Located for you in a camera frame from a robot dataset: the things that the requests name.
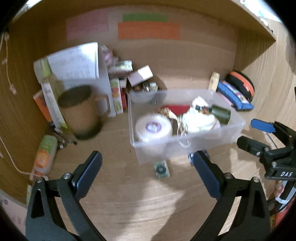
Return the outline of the dark green glass bottle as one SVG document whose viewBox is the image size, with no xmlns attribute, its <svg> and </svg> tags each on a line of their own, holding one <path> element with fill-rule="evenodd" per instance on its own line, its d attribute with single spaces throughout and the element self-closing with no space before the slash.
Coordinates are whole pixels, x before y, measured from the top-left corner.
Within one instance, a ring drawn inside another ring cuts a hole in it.
<svg viewBox="0 0 296 241">
<path fill-rule="evenodd" d="M 217 118 L 217 120 L 220 121 L 220 123 L 223 125 L 227 125 L 231 117 L 231 110 L 222 108 L 217 105 L 212 105 L 211 107 L 196 105 L 195 109 L 203 114 L 214 115 L 215 118 Z"/>
</svg>

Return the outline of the red velvet pouch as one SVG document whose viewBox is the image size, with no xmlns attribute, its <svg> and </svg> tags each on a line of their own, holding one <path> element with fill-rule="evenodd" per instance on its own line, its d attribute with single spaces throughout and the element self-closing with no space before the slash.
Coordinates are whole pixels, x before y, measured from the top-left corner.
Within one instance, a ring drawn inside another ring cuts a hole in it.
<svg viewBox="0 0 296 241">
<path fill-rule="evenodd" d="M 186 105 L 169 104 L 169 105 L 163 106 L 163 108 L 168 108 L 175 115 L 182 115 L 190 109 L 190 105 L 188 105 L 188 104 L 186 104 Z"/>
</svg>

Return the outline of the white tissue roll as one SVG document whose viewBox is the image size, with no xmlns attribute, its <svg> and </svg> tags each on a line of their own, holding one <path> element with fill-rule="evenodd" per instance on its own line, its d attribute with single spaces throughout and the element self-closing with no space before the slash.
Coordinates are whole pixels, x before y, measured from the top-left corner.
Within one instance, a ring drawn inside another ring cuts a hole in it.
<svg viewBox="0 0 296 241">
<path fill-rule="evenodd" d="M 158 113 L 143 115 L 135 124 L 135 134 L 142 142 L 169 138 L 172 135 L 172 131 L 171 121 Z"/>
</svg>

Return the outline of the white receipt paper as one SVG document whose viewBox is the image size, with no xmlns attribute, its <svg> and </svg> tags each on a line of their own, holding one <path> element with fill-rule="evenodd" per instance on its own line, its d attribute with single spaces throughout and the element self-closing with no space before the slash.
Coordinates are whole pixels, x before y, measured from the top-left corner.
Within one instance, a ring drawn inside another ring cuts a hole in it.
<svg viewBox="0 0 296 241">
<path fill-rule="evenodd" d="M 0 197 L 1 208 L 4 210 L 16 228 L 23 235 L 26 235 L 26 217 L 28 207 L 22 202 L 19 202 L 15 198 L 6 194 L 3 190 L 1 190 Z"/>
</svg>

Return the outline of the blue pencil case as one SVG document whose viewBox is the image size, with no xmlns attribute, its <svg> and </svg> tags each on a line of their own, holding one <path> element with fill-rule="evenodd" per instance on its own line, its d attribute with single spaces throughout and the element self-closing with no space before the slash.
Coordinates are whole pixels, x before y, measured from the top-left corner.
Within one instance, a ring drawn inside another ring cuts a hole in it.
<svg viewBox="0 0 296 241">
<path fill-rule="evenodd" d="M 236 110 L 249 111 L 254 109 L 254 106 L 246 97 L 228 82 L 220 81 L 217 90 L 232 103 Z"/>
</svg>

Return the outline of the green orange tube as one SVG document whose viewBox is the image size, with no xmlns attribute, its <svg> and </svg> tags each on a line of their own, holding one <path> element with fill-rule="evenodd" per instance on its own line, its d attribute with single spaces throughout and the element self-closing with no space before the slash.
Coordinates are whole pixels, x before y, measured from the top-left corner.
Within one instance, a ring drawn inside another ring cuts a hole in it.
<svg viewBox="0 0 296 241">
<path fill-rule="evenodd" d="M 45 135 L 40 142 L 34 160 L 34 168 L 37 172 L 47 175 L 53 166 L 58 147 L 58 140 L 51 135 Z"/>
</svg>

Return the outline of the cream small bottle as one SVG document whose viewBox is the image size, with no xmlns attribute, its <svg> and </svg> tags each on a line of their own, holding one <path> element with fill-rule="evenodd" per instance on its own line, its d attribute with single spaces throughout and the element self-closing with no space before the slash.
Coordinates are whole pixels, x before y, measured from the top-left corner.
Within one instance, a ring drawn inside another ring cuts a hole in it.
<svg viewBox="0 0 296 241">
<path fill-rule="evenodd" d="M 219 79 L 220 79 L 220 74 L 217 72 L 213 72 L 209 81 L 208 89 L 216 91 L 218 88 Z"/>
</svg>

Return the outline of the clear plastic storage bin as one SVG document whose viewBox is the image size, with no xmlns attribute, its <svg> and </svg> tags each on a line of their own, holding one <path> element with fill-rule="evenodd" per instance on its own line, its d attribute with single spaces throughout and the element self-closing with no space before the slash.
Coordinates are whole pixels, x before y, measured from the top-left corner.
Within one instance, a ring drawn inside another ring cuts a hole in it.
<svg viewBox="0 0 296 241">
<path fill-rule="evenodd" d="M 229 110 L 229 122 L 198 112 L 198 105 Z M 128 119 L 130 144 L 140 164 L 233 143 L 245 126 L 236 110 L 206 89 L 130 92 Z"/>
</svg>

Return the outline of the small green square packet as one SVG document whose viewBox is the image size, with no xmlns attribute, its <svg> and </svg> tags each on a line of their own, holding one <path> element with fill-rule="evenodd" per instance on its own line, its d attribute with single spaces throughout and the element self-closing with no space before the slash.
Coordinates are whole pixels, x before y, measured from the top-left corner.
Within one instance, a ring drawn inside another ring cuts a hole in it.
<svg viewBox="0 0 296 241">
<path fill-rule="evenodd" d="M 167 162 L 165 160 L 154 163 L 154 173 L 157 179 L 170 177 Z"/>
</svg>

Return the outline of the brown mug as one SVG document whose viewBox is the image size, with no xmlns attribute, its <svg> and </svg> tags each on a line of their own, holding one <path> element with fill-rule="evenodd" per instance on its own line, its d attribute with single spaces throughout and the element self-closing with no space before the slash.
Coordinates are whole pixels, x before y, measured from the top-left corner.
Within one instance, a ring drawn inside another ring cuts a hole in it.
<svg viewBox="0 0 296 241">
<path fill-rule="evenodd" d="M 111 113 L 109 97 L 96 95 L 90 85 L 80 85 L 63 92 L 58 100 L 62 116 L 78 140 L 95 137 L 102 128 L 97 102 L 104 100 L 107 104 L 105 114 Z"/>
</svg>

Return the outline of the tall white green bottle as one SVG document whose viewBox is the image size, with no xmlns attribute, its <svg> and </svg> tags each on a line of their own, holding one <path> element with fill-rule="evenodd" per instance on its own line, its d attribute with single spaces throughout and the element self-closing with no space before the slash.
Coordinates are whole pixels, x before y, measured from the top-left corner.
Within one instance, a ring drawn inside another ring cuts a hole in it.
<svg viewBox="0 0 296 241">
<path fill-rule="evenodd" d="M 57 98 L 59 97 L 59 89 L 57 87 L 57 78 L 52 73 L 47 58 L 41 60 L 42 69 L 42 90 L 48 106 L 51 118 L 57 128 L 67 129 L 68 126 L 62 116 L 58 106 Z"/>
</svg>

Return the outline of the fruit pattern box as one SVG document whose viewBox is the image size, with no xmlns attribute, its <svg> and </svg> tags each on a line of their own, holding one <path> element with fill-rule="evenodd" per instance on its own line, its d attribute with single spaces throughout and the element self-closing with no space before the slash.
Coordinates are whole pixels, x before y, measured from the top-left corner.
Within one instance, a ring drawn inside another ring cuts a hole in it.
<svg viewBox="0 0 296 241">
<path fill-rule="evenodd" d="M 119 79 L 118 78 L 111 79 L 110 86 L 111 86 L 111 91 L 112 91 L 112 98 L 113 98 L 115 112 L 116 112 L 116 114 L 122 114 L 123 107 L 122 107 Z"/>
</svg>

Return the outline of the orange sticky note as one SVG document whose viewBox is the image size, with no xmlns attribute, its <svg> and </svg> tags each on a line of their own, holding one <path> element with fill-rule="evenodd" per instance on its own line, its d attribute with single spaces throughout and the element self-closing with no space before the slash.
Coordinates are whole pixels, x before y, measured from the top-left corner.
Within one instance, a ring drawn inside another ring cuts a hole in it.
<svg viewBox="0 0 296 241">
<path fill-rule="evenodd" d="M 179 40 L 180 26 L 169 22 L 129 21 L 117 25 L 119 40 Z"/>
</svg>

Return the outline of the pink sticky note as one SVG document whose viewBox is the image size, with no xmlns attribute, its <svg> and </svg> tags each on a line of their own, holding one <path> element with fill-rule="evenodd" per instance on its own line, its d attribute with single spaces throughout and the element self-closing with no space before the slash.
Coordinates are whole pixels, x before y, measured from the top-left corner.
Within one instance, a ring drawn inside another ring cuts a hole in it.
<svg viewBox="0 0 296 241">
<path fill-rule="evenodd" d="M 108 11 L 105 9 L 96 9 L 66 20 L 68 41 L 105 32 L 108 32 Z"/>
</svg>

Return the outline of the white drawstring cloth bag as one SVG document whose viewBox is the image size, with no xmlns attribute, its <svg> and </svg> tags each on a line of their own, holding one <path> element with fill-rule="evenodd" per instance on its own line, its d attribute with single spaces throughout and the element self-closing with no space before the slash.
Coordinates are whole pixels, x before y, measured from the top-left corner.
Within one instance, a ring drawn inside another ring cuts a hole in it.
<svg viewBox="0 0 296 241">
<path fill-rule="evenodd" d="M 209 107 L 208 103 L 200 96 L 192 101 L 189 110 L 182 115 L 182 123 L 187 133 L 198 133 L 221 128 L 220 121 L 213 114 L 198 112 L 195 107 Z"/>
</svg>

